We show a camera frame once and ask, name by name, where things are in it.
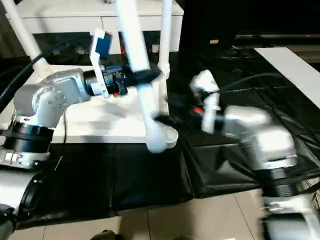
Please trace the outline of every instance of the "white pole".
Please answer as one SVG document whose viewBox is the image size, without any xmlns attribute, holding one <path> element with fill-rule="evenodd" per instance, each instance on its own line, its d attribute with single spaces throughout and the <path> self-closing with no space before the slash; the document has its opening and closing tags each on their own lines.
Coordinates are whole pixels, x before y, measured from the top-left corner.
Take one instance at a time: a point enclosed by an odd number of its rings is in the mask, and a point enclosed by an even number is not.
<svg viewBox="0 0 320 240">
<path fill-rule="evenodd" d="M 2 4 L 11 18 L 12 28 L 17 35 L 25 53 L 33 60 L 40 53 L 40 48 L 32 34 L 30 34 L 19 16 L 16 4 L 13 0 L 1 0 Z M 41 75 L 43 71 L 48 71 L 49 65 L 46 59 L 41 58 L 37 63 L 33 65 L 33 69 Z"/>
<path fill-rule="evenodd" d="M 172 0 L 163 0 L 162 5 L 162 28 L 158 66 L 160 70 L 165 73 L 166 79 L 169 78 L 170 74 L 169 52 L 171 40 L 172 3 Z"/>
<path fill-rule="evenodd" d="M 158 92 L 159 111 L 169 114 L 167 99 L 167 79 L 170 75 L 169 52 L 171 41 L 172 0 L 163 0 L 162 27 L 160 36 L 160 53 L 158 67 L 163 72 L 163 79 L 158 84 L 153 84 Z"/>
</svg>

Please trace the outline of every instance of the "white tube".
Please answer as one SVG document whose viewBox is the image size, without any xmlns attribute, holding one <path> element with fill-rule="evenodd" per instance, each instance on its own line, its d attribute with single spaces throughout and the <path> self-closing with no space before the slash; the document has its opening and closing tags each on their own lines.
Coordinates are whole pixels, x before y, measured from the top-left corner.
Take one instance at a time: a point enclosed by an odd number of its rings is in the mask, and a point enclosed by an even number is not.
<svg viewBox="0 0 320 240">
<path fill-rule="evenodd" d="M 172 0 L 163 0 L 162 27 L 160 36 L 159 68 L 169 77 L 169 52 L 171 40 Z"/>
<path fill-rule="evenodd" d="M 24 25 L 22 19 L 19 16 L 16 4 L 13 0 L 1 0 L 3 6 L 11 18 L 11 25 L 17 35 L 25 53 L 33 60 L 40 53 L 40 48 L 32 34 L 30 34 Z M 37 63 L 34 64 L 33 68 L 35 71 L 40 65 L 48 65 L 46 59 L 41 58 Z"/>
<path fill-rule="evenodd" d="M 161 153 L 167 149 L 167 139 L 163 129 L 153 120 L 157 113 L 155 95 L 151 84 L 136 87 L 145 126 L 145 143 L 151 153 Z"/>
<path fill-rule="evenodd" d="M 133 72 L 150 69 L 146 44 L 141 32 L 135 0 L 116 0 L 125 51 Z"/>
</svg>

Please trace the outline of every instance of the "white plastic part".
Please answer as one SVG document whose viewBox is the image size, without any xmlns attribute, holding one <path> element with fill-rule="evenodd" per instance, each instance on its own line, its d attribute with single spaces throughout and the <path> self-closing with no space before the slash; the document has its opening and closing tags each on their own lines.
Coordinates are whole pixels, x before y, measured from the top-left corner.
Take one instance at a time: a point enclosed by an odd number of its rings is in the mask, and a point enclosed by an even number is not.
<svg viewBox="0 0 320 240">
<path fill-rule="evenodd" d="M 153 119 L 157 114 L 155 95 L 151 84 L 136 87 L 145 125 L 145 143 L 152 153 L 161 153 L 167 149 L 166 135 L 159 123 Z"/>
<path fill-rule="evenodd" d="M 158 67 L 165 74 L 166 80 L 170 75 L 169 52 L 171 39 L 172 4 L 172 0 L 163 0 L 162 5 L 162 27 Z"/>
<path fill-rule="evenodd" d="M 131 70 L 135 73 L 150 69 L 146 44 L 139 23 L 136 0 L 116 0 L 115 2 Z"/>
<path fill-rule="evenodd" d="M 33 60 L 41 54 L 40 48 L 32 34 L 30 34 L 19 16 L 16 4 L 13 0 L 1 0 L 2 4 L 11 18 L 11 26 L 17 35 L 25 53 Z M 52 74 L 50 65 L 45 58 L 39 59 L 34 65 L 33 69 L 39 77 L 45 78 L 48 74 Z"/>
<path fill-rule="evenodd" d="M 107 99 L 109 97 L 109 92 L 107 90 L 107 86 L 105 84 L 104 76 L 101 72 L 101 67 L 100 67 L 100 54 L 96 52 L 97 44 L 98 44 L 98 39 L 104 39 L 105 38 L 106 32 L 96 28 L 93 34 L 93 40 L 92 40 L 92 46 L 91 46 L 91 51 L 90 51 L 90 60 L 91 64 L 93 66 L 93 70 L 96 76 L 96 80 L 98 82 L 99 88 L 102 92 L 102 96 Z"/>
<path fill-rule="evenodd" d="M 209 70 L 204 70 L 199 73 L 190 84 L 191 89 L 197 95 L 198 91 L 215 92 L 219 90 L 214 76 Z M 219 107 L 219 93 L 214 93 L 204 100 L 204 114 L 202 118 L 201 130 L 208 134 L 213 134 L 215 131 L 215 121 Z"/>
<path fill-rule="evenodd" d="M 116 5 L 131 70 L 135 73 L 150 69 L 146 44 L 140 28 L 136 1 L 116 0 Z M 167 140 L 160 124 L 156 123 L 153 119 L 158 112 L 153 87 L 148 83 L 140 84 L 136 89 L 145 126 L 146 146 L 152 153 L 161 153 L 167 149 Z"/>
</svg>

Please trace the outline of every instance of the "white table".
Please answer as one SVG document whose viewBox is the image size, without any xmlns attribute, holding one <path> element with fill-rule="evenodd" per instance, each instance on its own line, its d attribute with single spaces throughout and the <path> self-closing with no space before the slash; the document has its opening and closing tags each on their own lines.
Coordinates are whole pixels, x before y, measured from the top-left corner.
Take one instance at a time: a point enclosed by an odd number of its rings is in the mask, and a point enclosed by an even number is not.
<svg viewBox="0 0 320 240">
<path fill-rule="evenodd" d="M 51 65 L 52 69 L 63 71 L 81 68 L 84 71 L 92 66 Z M 159 85 L 163 75 L 153 81 L 155 98 L 161 96 Z M 40 79 L 33 73 L 25 84 L 38 83 Z M 1 128 L 7 128 L 14 112 L 13 100 L 0 114 Z M 137 90 L 128 88 L 128 94 L 123 97 L 102 96 L 92 97 L 90 101 L 70 106 L 66 111 L 67 143 L 145 143 L 145 125 L 140 110 Z M 65 135 L 63 118 L 54 131 L 53 143 L 63 142 Z"/>
<path fill-rule="evenodd" d="M 137 0 L 142 31 L 160 31 L 162 0 Z M 120 24 L 114 3 L 104 0 L 23 0 L 17 10 L 30 33 L 79 33 L 100 28 L 112 34 L 110 54 L 120 54 Z M 184 11 L 173 1 L 170 51 L 179 50 Z"/>
<path fill-rule="evenodd" d="M 320 73 L 286 47 L 255 49 L 320 109 Z"/>
</svg>

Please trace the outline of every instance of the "black cable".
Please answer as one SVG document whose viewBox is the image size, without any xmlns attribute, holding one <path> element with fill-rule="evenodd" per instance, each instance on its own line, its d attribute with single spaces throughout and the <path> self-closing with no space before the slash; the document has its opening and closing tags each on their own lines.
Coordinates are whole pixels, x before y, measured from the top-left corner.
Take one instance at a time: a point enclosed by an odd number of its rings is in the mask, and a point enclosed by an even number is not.
<svg viewBox="0 0 320 240">
<path fill-rule="evenodd" d="M 216 94 L 216 93 L 225 92 L 225 91 L 233 88 L 234 86 L 237 86 L 237 85 L 242 84 L 244 82 L 250 81 L 252 79 L 260 78 L 260 77 L 285 78 L 282 74 L 276 73 L 276 72 L 259 73 L 259 74 L 255 74 L 255 75 L 252 75 L 252 76 L 247 76 L 247 77 L 241 78 L 241 79 L 239 79 L 239 80 L 237 80 L 237 81 L 235 81 L 233 83 L 224 85 L 220 89 L 218 89 L 217 91 L 210 92 L 210 94 Z"/>
<path fill-rule="evenodd" d="M 62 160 L 62 158 L 64 157 L 64 154 L 66 152 L 66 142 L 67 142 L 67 133 L 68 133 L 68 126 L 67 126 L 67 116 L 66 116 L 66 112 L 64 112 L 63 114 L 63 127 L 64 127 L 64 137 L 63 137 L 63 143 L 62 143 L 62 147 L 61 147 L 61 153 L 60 153 L 60 158 L 58 163 L 56 164 L 54 171 L 56 171 L 60 165 L 60 162 Z"/>
<path fill-rule="evenodd" d="M 3 92 L 0 95 L 0 106 L 2 106 L 4 104 L 5 99 L 7 99 L 12 92 L 15 92 L 17 89 L 14 90 L 15 86 L 18 86 L 19 81 L 21 79 L 21 77 L 37 62 L 39 61 L 41 58 L 44 58 L 45 56 L 47 56 L 48 54 L 50 54 L 52 51 L 60 48 L 61 46 L 74 42 L 76 40 L 81 40 L 81 39 L 87 39 L 88 37 L 74 37 L 65 41 L 61 41 L 57 44 L 55 44 L 54 46 L 52 46 L 51 48 L 49 48 L 47 51 L 42 52 L 41 54 L 39 54 L 35 59 L 33 59 L 29 64 L 27 64 L 16 76 L 15 78 L 8 84 L 8 86 L 3 90 Z"/>
</svg>

